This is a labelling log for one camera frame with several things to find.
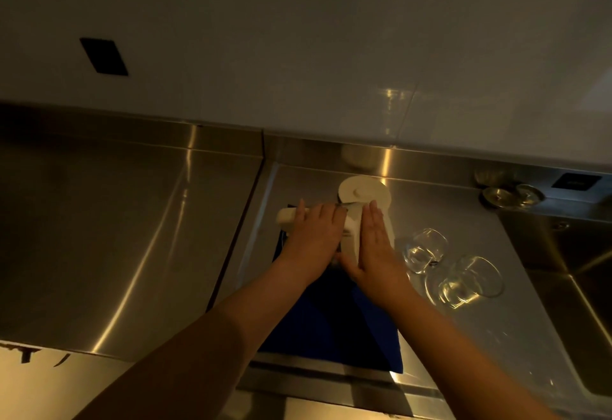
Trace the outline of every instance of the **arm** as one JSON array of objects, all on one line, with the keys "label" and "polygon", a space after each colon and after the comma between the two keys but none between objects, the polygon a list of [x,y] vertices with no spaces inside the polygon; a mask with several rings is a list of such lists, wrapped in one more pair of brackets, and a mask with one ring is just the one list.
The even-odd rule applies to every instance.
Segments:
[{"label": "arm", "polygon": [[363,208],[359,265],[338,259],[362,291],[391,316],[460,419],[555,419],[410,285],[395,258],[376,202]]},{"label": "arm", "polygon": [[264,275],[137,362],[77,418],[216,418],[270,331],[325,270],[345,217],[334,204],[306,213],[300,201],[293,232]]}]

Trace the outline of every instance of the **sink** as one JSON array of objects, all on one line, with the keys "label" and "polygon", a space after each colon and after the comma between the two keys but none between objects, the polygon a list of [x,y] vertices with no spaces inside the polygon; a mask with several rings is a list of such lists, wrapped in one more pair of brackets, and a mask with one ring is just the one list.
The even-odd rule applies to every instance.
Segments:
[{"label": "sink", "polygon": [[584,386],[612,396],[612,222],[499,218]]}]

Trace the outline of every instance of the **person's right hand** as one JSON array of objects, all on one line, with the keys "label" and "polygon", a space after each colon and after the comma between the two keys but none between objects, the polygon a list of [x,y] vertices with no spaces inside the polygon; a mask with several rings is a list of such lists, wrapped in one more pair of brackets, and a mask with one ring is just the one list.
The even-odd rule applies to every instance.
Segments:
[{"label": "person's right hand", "polygon": [[359,264],[344,253],[336,254],[336,259],[363,293],[389,312],[414,290],[406,267],[395,257],[382,217],[376,201],[363,206]]}]

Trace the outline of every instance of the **finger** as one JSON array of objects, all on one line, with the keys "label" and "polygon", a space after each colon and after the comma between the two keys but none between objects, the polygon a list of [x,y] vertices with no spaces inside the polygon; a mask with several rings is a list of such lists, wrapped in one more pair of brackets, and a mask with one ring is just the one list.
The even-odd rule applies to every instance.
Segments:
[{"label": "finger", "polygon": [[318,219],[321,216],[321,209],[323,205],[321,203],[315,204],[310,208],[310,211],[306,214],[307,219]]},{"label": "finger", "polygon": [[369,204],[363,206],[361,214],[361,242],[371,244],[376,242],[376,234],[374,233],[374,220]]},{"label": "finger", "polygon": [[341,206],[335,208],[333,212],[333,224],[338,228],[344,228],[344,222],[346,220],[346,213],[348,211]]},{"label": "finger", "polygon": [[336,210],[336,205],[333,203],[325,203],[321,208],[321,218],[332,222],[333,212]]},{"label": "finger", "polygon": [[304,200],[301,199],[297,204],[297,209],[295,210],[295,219],[293,220],[294,225],[299,225],[306,218],[306,206]]},{"label": "finger", "polygon": [[376,241],[383,243],[389,241],[387,236],[387,230],[384,226],[383,212],[380,209],[374,209],[372,211],[372,219],[374,220],[374,231],[376,233]]},{"label": "finger", "polygon": [[357,264],[343,252],[337,252],[335,254],[335,258],[351,280],[359,285],[359,282],[363,278],[363,270],[360,269]]}]

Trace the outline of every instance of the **person's left hand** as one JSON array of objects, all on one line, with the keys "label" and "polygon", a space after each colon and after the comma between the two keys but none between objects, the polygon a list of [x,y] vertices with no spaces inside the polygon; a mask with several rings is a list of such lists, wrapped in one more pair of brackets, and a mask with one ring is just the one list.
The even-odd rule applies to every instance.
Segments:
[{"label": "person's left hand", "polygon": [[333,203],[317,204],[308,212],[304,201],[295,210],[291,232],[276,262],[291,268],[308,286],[321,276],[342,238],[346,209]]}]

